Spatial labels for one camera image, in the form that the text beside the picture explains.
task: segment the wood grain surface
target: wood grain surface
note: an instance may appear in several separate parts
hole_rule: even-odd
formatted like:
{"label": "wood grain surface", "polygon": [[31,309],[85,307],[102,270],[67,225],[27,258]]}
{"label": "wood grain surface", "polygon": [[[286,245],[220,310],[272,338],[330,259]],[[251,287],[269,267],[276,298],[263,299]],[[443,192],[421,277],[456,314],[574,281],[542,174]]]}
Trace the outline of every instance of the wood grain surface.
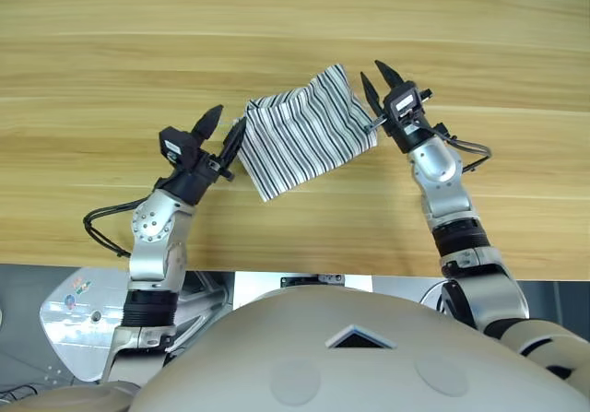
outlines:
{"label": "wood grain surface", "polygon": [[[589,0],[0,0],[0,262],[125,267],[82,217],[169,167],[158,131],[372,60],[432,88],[430,121],[490,145],[465,177],[518,278],[590,279]],[[378,86],[384,91],[383,83]],[[439,275],[391,139],[263,204],[242,165],[198,208],[192,268]],[[98,226],[132,247],[129,214]]]}

